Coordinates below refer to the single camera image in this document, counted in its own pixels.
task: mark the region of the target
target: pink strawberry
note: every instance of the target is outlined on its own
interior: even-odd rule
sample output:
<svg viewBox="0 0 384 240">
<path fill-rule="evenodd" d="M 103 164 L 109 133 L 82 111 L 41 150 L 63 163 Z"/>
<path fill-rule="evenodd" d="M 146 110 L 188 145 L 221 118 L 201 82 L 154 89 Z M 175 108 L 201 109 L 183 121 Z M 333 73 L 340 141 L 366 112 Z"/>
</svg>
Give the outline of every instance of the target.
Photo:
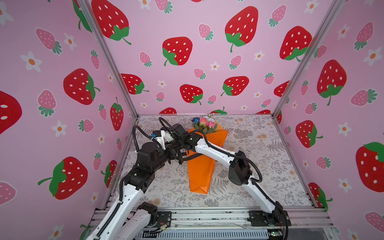
<svg viewBox="0 0 384 240">
<path fill-rule="evenodd" d="M 60 43 L 55 41 L 55 37 L 52 33 L 42 28 L 36 28 L 35 32 L 36 36 L 40 39 L 40 42 L 46 49 L 52 50 L 52 52 L 57 55 L 62 53 Z"/>
<path fill-rule="evenodd" d="M 285 129 L 284 129 L 284 133 L 286 135 L 290 134 L 291 133 L 291 127 L 290 126 L 286 126 Z"/>
<path fill-rule="evenodd" d="M 207 103 L 208 103 L 209 105 L 212 105 L 212 104 L 215 103 L 216 99 L 217 99 L 217 98 L 216 98 L 216 95 L 212 95 L 212 96 L 210 96 L 210 97 L 208 98 Z"/>
<path fill-rule="evenodd" d="M 165 96 L 164 96 L 164 93 L 163 92 L 159 92 L 156 94 L 156 100 L 158 102 L 162 102 L 164 100 Z"/>
<path fill-rule="evenodd" d="M 308 81 L 307 79 L 304 80 L 302 86 L 301 86 L 301 95 L 304 96 L 308 91 Z"/>
<path fill-rule="evenodd" d="M 272 102 L 272 99 L 267 99 L 263 102 L 262 108 L 266 108 L 268 105 L 270 105 Z"/>
<path fill-rule="evenodd" d="M 313 54 L 313 57 L 314 58 L 321 58 L 326 51 L 327 51 L 327 47 L 324 45 L 321 45 L 320 47 L 318 47 L 316 49 L 316 51 Z"/>
<path fill-rule="evenodd" d="M 377 99 L 378 93 L 373 89 L 360 90 L 352 98 L 351 103 L 356 106 L 365 106 L 367 103 L 371 104 Z"/>
<path fill-rule="evenodd" d="M 275 77 L 273 76 L 273 73 L 268 73 L 265 75 L 265 79 L 264 79 L 264 82 L 268 85 L 272 84 L 272 82 L 274 81 Z"/>
<path fill-rule="evenodd" d="M 207 77 L 204 71 L 198 68 L 195 68 L 195 70 L 193 70 L 193 73 L 195 74 L 195 77 L 200 79 L 205 79 Z"/>
<path fill-rule="evenodd" d="M 199 25 L 200 37 L 205 38 L 206 41 L 212 40 L 214 32 L 211 31 L 211 27 L 205 24 Z"/>
<path fill-rule="evenodd" d="M 359 51 L 367 45 L 367 41 L 373 35 L 373 22 L 368 22 L 356 36 L 355 50 Z"/>
<path fill-rule="evenodd" d="M 276 8 L 272 13 L 272 18 L 269 19 L 269 27 L 274 28 L 276 25 L 278 25 L 279 21 L 284 18 L 286 11 L 286 5 L 281 5 L 280 7 Z"/>
<path fill-rule="evenodd" d="M 376 228 L 380 232 L 384 232 L 384 216 L 381 216 L 377 212 L 369 212 L 365 215 L 365 220 L 367 220 L 372 227 Z"/>
<path fill-rule="evenodd" d="M 78 126 L 79 130 L 82 132 L 90 132 L 93 129 L 93 123 L 88 119 L 81 120 Z"/>
<path fill-rule="evenodd" d="M 11 184 L 0 181 L 0 206 L 6 204 L 16 196 L 17 190 Z"/>
<path fill-rule="evenodd" d="M 156 6 L 160 11 L 164 11 L 165 14 L 172 12 L 172 3 L 168 0 L 155 0 Z"/>
<path fill-rule="evenodd" d="M 316 112 L 317 109 L 317 104 L 316 103 L 310 103 L 308 106 L 305 108 L 305 113 L 306 114 L 312 114 L 313 112 Z"/>
<path fill-rule="evenodd" d="M 91 61 L 96 69 L 99 69 L 100 61 L 98 59 L 97 53 L 95 49 L 92 49 L 91 51 Z"/>
<path fill-rule="evenodd" d="M 319 166 L 322 169 L 330 168 L 331 167 L 331 161 L 327 157 L 319 157 L 316 160 L 317 166 Z"/>
<path fill-rule="evenodd" d="M 151 58 L 145 52 L 140 53 L 140 61 L 148 68 L 152 66 Z"/>
<path fill-rule="evenodd" d="M 99 111 L 100 111 L 100 117 L 103 120 L 106 120 L 107 119 L 107 109 L 105 109 L 103 104 L 99 105 Z"/>
<path fill-rule="evenodd" d="M 229 68 L 231 70 L 235 70 L 238 65 L 241 63 L 241 56 L 237 55 L 236 57 L 232 58 L 231 64 L 229 64 Z"/>
<path fill-rule="evenodd" d="M 97 171 L 101 165 L 101 153 L 97 152 L 95 154 L 95 159 L 93 160 L 93 168 Z"/>
<path fill-rule="evenodd" d="M 47 89 L 42 91 L 37 98 L 37 103 L 40 105 L 38 107 L 40 114 L 44 115 L 46 118 L 55 113 L 53 109 L 56 107 L 56 100 L 51 91 Z"/>
<path fill-rule="evenodd" d="M 120 140 L 120 138 L 118 138 L 117 140 L 116 140 L 116 144 L 118 145 L 118 150 L 121 150 L 121 140 Z"/>
</svg>

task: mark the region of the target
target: pink rose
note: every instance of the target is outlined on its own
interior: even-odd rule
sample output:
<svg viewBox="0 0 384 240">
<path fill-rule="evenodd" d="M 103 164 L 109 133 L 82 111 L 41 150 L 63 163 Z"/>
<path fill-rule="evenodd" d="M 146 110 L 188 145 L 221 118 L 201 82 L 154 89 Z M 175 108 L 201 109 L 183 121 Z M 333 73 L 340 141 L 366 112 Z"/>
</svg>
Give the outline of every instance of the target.
<svg viewBox="0 0 384 240">
<path fill-rule="evenodd" d="M 200 118 L 200 124 L 207 126 L 208 125 L 208 120 L 206 118 Z"/>
<path fill-rule="evenodd" d="M 210 121 L 209 124 L 208 124 L 208 127 L 214 128 L 215 125 L 216 125 L 215 122 Z"/>
</svg>

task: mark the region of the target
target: orange bouquet wrapper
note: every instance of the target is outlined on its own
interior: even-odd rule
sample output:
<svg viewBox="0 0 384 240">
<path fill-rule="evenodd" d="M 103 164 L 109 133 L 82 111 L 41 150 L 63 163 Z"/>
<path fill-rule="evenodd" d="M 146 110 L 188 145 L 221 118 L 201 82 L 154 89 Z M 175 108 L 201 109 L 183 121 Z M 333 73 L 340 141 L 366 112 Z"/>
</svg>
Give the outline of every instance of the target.
<svg viewBox="0 0 384 240">
<path fill-rule="evenodd" d="M 217 129 L 221 131 L 208 133 L 207 139 L 209 142 L 223 147 L 225 139 L 227 138 L 228 131 L 224 130 L 219 124 Z M 195 129 L 188 129 L 188 132 L 192 132 Z M 193 151 L 189 151 L 188 157 L 195 154 Z M 189 187 L 191 192 L 208 194 L 209 185 L 211 183 L 212 174 L 215 169 L 215 160 L 202 155 L 200 157 L 189 160 L 188 162 L 188 175 L 189 175 Z"/>
</svg>

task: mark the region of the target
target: strawberry wallpaper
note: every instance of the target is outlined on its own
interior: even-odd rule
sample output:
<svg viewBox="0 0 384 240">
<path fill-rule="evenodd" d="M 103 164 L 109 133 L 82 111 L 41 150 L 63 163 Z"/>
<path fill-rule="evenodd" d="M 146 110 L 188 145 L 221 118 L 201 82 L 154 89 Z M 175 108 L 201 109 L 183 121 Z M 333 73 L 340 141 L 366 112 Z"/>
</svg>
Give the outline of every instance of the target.
<svg viewBox="0 0 384 240">
<path fill-rule="evenodd" d="M 77 1 L 0 0 L 0 32 L 0 238 L 84 239 L 129 108 Z"/>
<path fill-rule="evenodd" d="M 88 1 L 139 114 L 273 111 L 332 3 Z"/>
<path fill-rule="evenodd" d="M 344 4 L 279 125 L 344 240 L 384 239 L 383 9 L 383 1 Z"/>
</svg>

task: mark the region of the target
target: white flower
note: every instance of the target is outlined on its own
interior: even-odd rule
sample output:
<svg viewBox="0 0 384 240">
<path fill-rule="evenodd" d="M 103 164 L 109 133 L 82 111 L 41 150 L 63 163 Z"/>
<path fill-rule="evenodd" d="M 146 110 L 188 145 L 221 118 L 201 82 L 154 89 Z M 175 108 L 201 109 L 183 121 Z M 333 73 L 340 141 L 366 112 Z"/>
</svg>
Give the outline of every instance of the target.
<svg viewBox="0 0 384 240">
<path fill-rule="evenodd" d="M 55 226 L 53 228 L 53 233 L 48 237 L 48 240 L 56 240 L 57 238 L 61 237 L 63 235 L 63 227 L 64 227 L 64 224 L 61 225 L 60 227 L 58 226 Z"/>
<path fill-rule="evenodd" d="M 307 160 L 303 160 L 303 167 L 305 167 L 305 169 L 308 169 L 309 164 L 307 163 Z"/>
<path fill-rule="evenodd" d="M 65 135 L 65 129 L 67 128 L 66 124 L 61 124 L 60 121 L 57 121 L 57 125 L 52 127 L 53 131 L 56 131 L 56 137 L 60 135 Z"/>
<path fill-rule="evenodd" d="M 263 51 L 262 50 L 260 50 L 260 52 L 258 52 L 258 53 L 255 53 L 255 59 L 254 60 L 259 60 L 259 61 L 261 61 L 262 60 L 262 57 L 264 57 L 264 53 L 263 53 Z"/>
<path fill-rule="evenodd" d="M 149 4 L 152 0 L 139 0 L 139 3 L 141 3 L 140 7 L 141 9 L 146 8 L 149 10 Z"/>
<path fill-rule="evenodd" d="M 320 5 L 320 3 L 316 2 L 317 0 L 312 0 L 310 2 L 307 2 L 307 8 L 305 9 L 304 13 L 310 12 L 310 14 L 313 13 L 313 10 Z"/>
<path fill-rule="evenodd" d="M 211 70 L 215 70 L 217 71 L 217 69 L 220 67 L 219 64 L 217 64 L 217 62 L 214 62 L 213 64 L 211 64 Z"/>
<path fill-rule="evenodd" d="M 294 110 L 296 110 L 296 107 L 297 107 L 297 103 L 296 103 L 296 101 L 294 101 L 294 102 L 292 103 L 292 108 L 293 108 Z"/>
<path fill-rule="evenodd" d="M 68 36 L 68 34 L 64 33 L 65 35 L 65 44 L 68 44 L 71 48 L 71 50 L 73 50 L 74 47 L 77 47 L 77 45 L 74 43 L 73 41 L 73 36 Z"/>
<path fill-rule="evenodd" d="M 98 192 L 93 192 L 93 195 L 90 199 L 90 201 L 92 202 L 92 205 L 98 200 L 97 195 L 99 195 Z"/>
<path fill-rule="evenodd" d="M 164 88 L 164 86 L 166 86 L 164 81 L 158 81 L 158 82 L 159 82 L 158 86 L 160 86 L 161 88 Z"/>
<path fill-rule="evenodd" d="M 105 143 L 105 136 L 100 133 L 100 137 L 98 137 L 97 140 L 99 140 L 99 145 L 101 145 L 102 143 Z"/>
<path fill-rule="evenodd" d="M 13 18 L 6 12 L 7 8 L 5 7 L 5 3 L 0 2 L 0 24 L 5 25 L 5 21 L 13 21 Z"/>
<path fill-rule="evenodd" d="M 341 178 L 339 178 L 339 182 L 339 188 L 344 189 L 345 192 L 348 192 L 348 189 L 352 189 L 352 186 L 348 184 L 348 179 L 342 180 Z"/>
<path fill-rule="evenodd" d="M 348 238 L 350 240 L 360 240 L 358 238 L 358 233 L 357 232 L 352 232 L 349 228 L 347 228 L 347 230 L 348 230 Z"/>
<path fill-rule="evenodd" d="M 339 34 L 337 37 L 337 40 L 339 40 L 340 38 L 345 38 L 350 28 L 351 28 L 350 26 L 347 26 L 347 24 L 344 24 L 343 28 L 337 31 L 337 33 Z"/>
<path fill-rule="evenodd" d="M 31 51 L 29 51 L 28 56 L 20 55 L 22 60 L 26 62 L 26 69 L 31 70 L 32 68 L 35 69 L 37 72 L 40 72 L 40 65 L 43 63 L 41 60 L 36 59 L 35 56 Z"/>
<path fill-rule="evenodd" d="M 344 136 L 348 135 L 352 128 L 348 127 L 348 123 L 345 122 L 343 125 L 339 124 L 339 134 L 344 134 Z"/>
<path fill-rule="evenodd" d="M 363 62 L 368 62 L 368 65 L 369 66 L 372 66 L 373 63 L 376 61 L 376 60 L 380 60 L 383 58 L 383 56 L 380 54 L 381 52 L 381 48 L 382 47 L 379 47 L 378 49 L 376 49 L 375 51 L 373 50 L 368 50 L 368 56 L 366 58 L 364 58 Z"/>
<path fill-rule="evenodd" d="M 253 94 L 253 97 L 254 97 L 254 98 L 259 98 L 261 95 L 263 95 L 263 94 L 260 93 L 260 91 L 258 91 L 257 93 L 254 93 L 254 94 Z"/>
</svg>

